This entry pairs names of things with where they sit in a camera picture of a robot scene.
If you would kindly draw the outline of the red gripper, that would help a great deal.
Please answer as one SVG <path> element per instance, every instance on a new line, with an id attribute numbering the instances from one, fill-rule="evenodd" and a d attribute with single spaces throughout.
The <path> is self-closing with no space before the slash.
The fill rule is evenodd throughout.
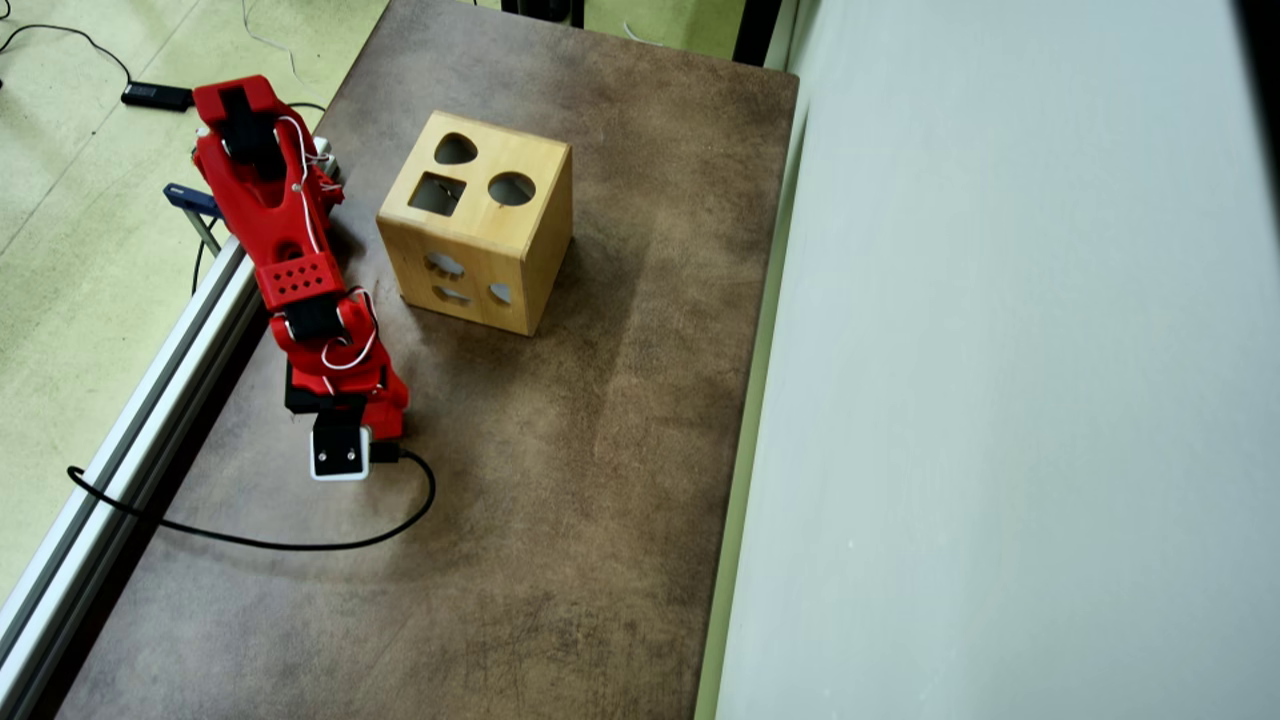
<path id="1" fill-rule="evenodd" d="M 404 436 L 410 392 L 381 342 L 374 296 L 268 291 L 270 332 L 285 355 L 285 396 L 293 413 L 364 405 L 374 441 Z"/>

